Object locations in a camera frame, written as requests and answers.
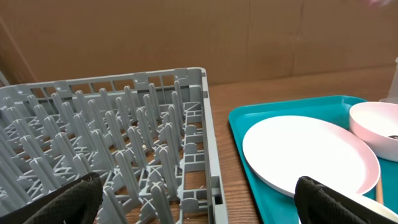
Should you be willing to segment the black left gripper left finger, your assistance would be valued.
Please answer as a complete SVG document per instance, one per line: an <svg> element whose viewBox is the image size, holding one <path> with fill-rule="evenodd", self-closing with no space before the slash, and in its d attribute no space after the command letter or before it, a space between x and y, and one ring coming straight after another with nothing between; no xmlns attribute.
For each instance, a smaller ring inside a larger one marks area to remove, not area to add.
<svg viewBox="0 0 398 224"><path fill-rule="evenodd" d="M1 223L92 224L103 202L103 184L96 172L1 217Z"/></svg>

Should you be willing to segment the pink white bowl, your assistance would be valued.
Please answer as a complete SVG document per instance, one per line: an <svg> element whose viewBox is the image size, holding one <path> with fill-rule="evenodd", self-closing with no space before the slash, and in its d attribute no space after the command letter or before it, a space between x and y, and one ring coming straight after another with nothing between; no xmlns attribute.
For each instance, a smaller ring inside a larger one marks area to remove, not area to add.
<svg viewBox="0 0 398 224"><path fill-rule="evenodd" d="M367 101L349 110L349 129L382 159L397 161L397 105Z"/></svg>

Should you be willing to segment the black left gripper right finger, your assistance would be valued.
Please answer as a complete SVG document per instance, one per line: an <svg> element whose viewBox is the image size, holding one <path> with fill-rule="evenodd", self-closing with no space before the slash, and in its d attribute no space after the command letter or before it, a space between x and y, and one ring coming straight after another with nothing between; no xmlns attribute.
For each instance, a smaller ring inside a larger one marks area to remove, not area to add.
<svg viewBox="0 0 398 224"><path fill-rule="evenodd" d="M397 224L358 203L357 196L302 176L295 186L294 204L301 224Z"/></svg>

